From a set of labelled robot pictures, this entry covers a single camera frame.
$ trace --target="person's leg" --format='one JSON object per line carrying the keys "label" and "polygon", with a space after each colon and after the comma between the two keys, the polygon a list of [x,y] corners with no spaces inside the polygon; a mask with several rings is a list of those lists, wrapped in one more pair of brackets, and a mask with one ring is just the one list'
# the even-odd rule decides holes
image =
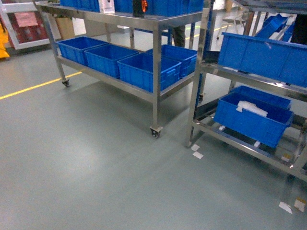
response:
{"label": "person's leg", "polygon": [[297,15],[291,42],[307,45],[307,15]]}
{"label": "person's leg", "polygon": [[175,46],[185,47],[186,44],[186,26],[178,26],[173,28],[173,38]]}

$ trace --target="blue storage crate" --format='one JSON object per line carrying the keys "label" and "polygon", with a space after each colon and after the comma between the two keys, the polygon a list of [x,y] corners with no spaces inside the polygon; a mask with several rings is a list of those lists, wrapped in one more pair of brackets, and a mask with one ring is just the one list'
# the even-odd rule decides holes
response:
{"label": "blue storage crate", "polygon": [[[152,54],[153,49],[150,49],[147,52]],[[185,49],[177,46],[163,45],[162,55],[166,58],[181,62],[180,78],[184,78],[195,70],[197,58],[196,50]]]}
{"label": "blue storage crate", "polygon": [[57,43],[64,58],[78,62],[85,66],[87,66],[87,61],[84,52],[87,49],[108,44],[108,42],[85,36],[72,38]]}
{"label": "blue storage crate", "polygon": [[69,7],[76,7],[77,2],[76,0],[60,0],[60,5],[61,6],[69,6]]}
{"label": "blue storage crate", "polygon": [[248,97],[257,98],[257,100],[259,101],[266,102],[274,106],[281,107],[283,109],[291,108],[291,100],[289,99],[279,97],[260,90],[255,90],[244,85],[234,88],[231,92],[236,92]]}
{"label": "blue storage crate", "polygon": [[[263,26],[262,26],[262,27],[263,27],[263,28],[266,27],[274,18],[275,18],[275,16],[270,16],[270,17],[268,17],[268,19],[265,20],[265,21],[263,22]],[[281,26],[278,27],[278,29],[276,30],[276,32],[280,32],[285,26],[286,26],[285,23],[284,23],[284,24],[281,24]]]}
{"label": "blue storage crate", "polygon": [[292,33],[294,30],[294,24],[290,25],[289,28],[285,31],[283,35],[283,41],[288,42],[289,39],[292,37]]}
{"label": "blue storage crate", "polygon": [[98,0],[75,0],[76,8],[84,11],[100,12]]}
{"label": "blue storage crate", "polygon": [[287,23],[288,18],[277,14],[271,21],[264,26],[255,37],[270,38],[274,32]]}
{"label": "blue storage crate", "polygon": [[115,45],[100,46],[85,51],[88,67],[103,72],[115,78],[119,78],[117,62],[138,51]]}
{"label": "blue storage crate", "polygon": [[218,63],[281,82],[307,87],[307,46],[223,33]]}
{"label": "blue storage crate", "polygon": [[[202,11],[204,0],[147,0],[146,14],[166,17]],[[115,0],[115,11],[132,13],[132,0]]]}
{"label": "blue storage crate", "polygon": [[132,13],[132,0],[114,0],[116,12]]}
{"label": "blue storage crate", "polygon": [[[120,79],[139,88],[153,92],[153,56],[141,53],[118,62]],[[181,63],[161,58],[161,90],[179,80]]]}
{"label": "blue storage crate", "polygon": [[[239,101],[248,101],[266,112],[267,117],[246,109],[237,111]],[[220,98],[214,121],[249,138],[275,148],[285,129],[293,121],[294,113],[255,98],[232,92]]]}

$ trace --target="lower shelf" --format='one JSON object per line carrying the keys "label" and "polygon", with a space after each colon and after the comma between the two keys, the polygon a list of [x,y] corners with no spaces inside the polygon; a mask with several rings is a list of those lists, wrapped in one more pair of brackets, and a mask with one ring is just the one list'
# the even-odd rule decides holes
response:
{"label": "lower shelf", "polygon": [[[146,101],[149,101],[149,102],[153,102],[154,101],[154,94],[151,93],[151,92],[148,92],[146,90],[143,90],[141,88],[138,88],[134,85],[131,85],[129,83],[126,83],[120,79],[116,79],[116,78],[113,78],[111,76],[108,76],[104,73],[101,73],[99,71],[96,71],[94,69],[91,69],[89,67],[86,67],[84,65],[81,65],[79,63],[76,63],[74,61],[71,61],[71,60],[68,60],[66,58],[63,58],[61,56],[58,56],[57,57],[58,60],[66,65],[66,66],[69,66],[73,69],[76,69],[82,73],[85,73],[89,76],[92,76],[100,81],[103,81],[109,85],[112,85],[116,88],[119,88],[125,92],[128,92],[130,94],[133,94],[139,98],[142,98]],[[182,89],[183,87],[187,86],[188,84],[190,84],[192,81],[193,81],[193,76],[194,76],[194,73],[186,76],[185,78],[179,80],[178,82],[176,82],[175,84],[171,85],[170,87],[168,87],[167,89],[163,90],[160,92],[160,97],[159,97],[159,100],[160,101],[163,101],[164,99],[166,99],[167,97],[173,95],[174,93],[176,93],[177,91],[179,91],[180,89]]]}
{"label": "lower shelf", "polygon": [[[274,167],[296,176],[307,182],[307,172],[303,169],[307,162],[307,147],[302,146],[302,151],[296,160],[292,162],[286,162],[281,159],[284,153],[293,153],[297,151],[297,146],[300,145],[299,141],[294,141],[292,138],[293,149],[285,149],[282,146],[278,146],[276,149],[264,146],[263,148],[254,147],[255,141],[250,138],[242,138],[243,135],[237,135],[235,131],[232,130],[219,130],[220,124],[213,121],[213,116],[216,111],[218,99],[204,104],[197,108],[195,112],[195,119],[192,122],[192,126],[196,129],[201,130],[239,150],[242,150],[251,156],[254,156]],[[301,130],[304,125],[306,118],[296,115],[293,128]]]}

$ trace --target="top shelf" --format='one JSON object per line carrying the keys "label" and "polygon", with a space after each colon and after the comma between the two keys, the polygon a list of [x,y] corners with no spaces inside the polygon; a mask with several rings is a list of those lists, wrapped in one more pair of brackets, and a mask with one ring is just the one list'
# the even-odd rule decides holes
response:
{"label": "top shelf", "polygon": [[131,13],[105,14],[91,11],[77,10],[72,7],[64,7],[59,4],[37,4],[38,9],[42,12],[51,14],[66,15],[74,18],[81,18],[85,20],[91,20],[96,22],[122,25],[132,28],[138,28],[143,30],[161,30],[168,29],[169,27],[177,27],[190,23],[199,22],[201,20],[202,12],[196,12],[191,14],[184,14],[175,17],[163,17],[155,15],[146,15],[144,18],[133,17]]}
{"label": "top shelf", "polygon": [[307,0],[233,0],[250,11],[307,14]]}

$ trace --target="stainless steel cart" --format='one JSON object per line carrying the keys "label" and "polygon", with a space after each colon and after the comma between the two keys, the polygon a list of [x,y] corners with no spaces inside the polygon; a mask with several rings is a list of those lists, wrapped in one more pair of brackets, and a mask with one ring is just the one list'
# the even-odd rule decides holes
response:
{"label": "stainless steel cart", "polygon": [[[195,23],[201,20],[201,12],[191,13],[180,15],[176,17],[163,17],[163,16],[153,16],[146,15],[145,18],[133,17],[129,13],[115,13],[115,14],[103,14],[90,11],[81,11],[76,10],[75,8],[62,7],[58,4],[44,4],[42,2],[36,3],[38,11],[41,12],[44,19],[45,27],[50,39],[52,50],[56,59],[56,63],[62,78],[64,85],[68,86],[68,79],[66,79],[62,64],[67,65],[71,68],[74,68],[78,71],[95,77],[107,84],[115,86],[123,91],[131,93],[137,97],[140,97],[146,101],[149,101],[153,104],[153,124],[150,126],[152,135],[155,138],[160,136],[162,127],[159,125],[159,111],[160,111],[160,102],[176,93],[186,85],[192,82],[193,75],[190,74],[187,77],[181,79],[174,85],[168,87],[167,89],[161,91],[160,87],[160,70],[161,70],[161,37],[162,31],[168,29],[169,27],[181,26],[190,23]],[[80,18],[85,20],[91,20],[96,22],[105,23],[106,28],[108,24],[122,25],[130,27],[130,46],[134,48],[134,28],[139,28],[143,30],[149,30],[153,32],[153,93],[147,92],[143,89],[125,83],[121,80],[114,79],[106,74],[95,71],[86,66],[80,65],[73,61],[67,60],[61,57],[58,54],[57,46],[54,40],[54,37],[51,33],[50,25],[48,22],[47,14],[58,14],[66,15],[74,18]],[[107,35],[107,41],[111,42],[110,34]]]}
{"label": "stainless steel cart", "polygon": [[[306,0],[237,0],[237,2],[240,5],[247,7],[251,11],[255,12],[286,12],[307,14]],[[281,159],[281,156],[276,155],[281,147],[277,147],[275,152],[263,150],[261,148],[255,147],[253,144],[248,144],[247,142],[242,141],[242,139],[236,137],[235,135],[230,135],[229,133],[221,131],[218,127],[218,124],[213,121],[219,100],[218,98],[200,106],[196,104],[198,101],[198,87],[200,84],[201,73],[204,73],[204,78],[202,79],[203,83],[206,80],[206,73],[230,79],[231,83],[229,91],[234,88],[236,82],[240,82],[257,87],[259,89],[298,99],[307,103],[307,89],[281,84],[274,80],[265,79],[262,76],[237,72],[235,70],[223,68],[218,64],[206,63],[202,57],[203,47],[206,39],[207,20],[208,12],[204,10],[201,22],[197,64],[195,69],[192,99],[189,111],[186,137],[187,146],[190,146],[192,141],[195,141],[193,138],[193,132],[195,129],[198,129],[307,182],[307,172],[305,169],[303,169],[307,163],[307,118],[295,115],[292,127],[300,130],[300,135],[298,140],[294,140],[291,137],[289,138],[289,140],[291,140],[291,142],[294,144],[294,150],[291,151],[291,160],[286,162]]]}

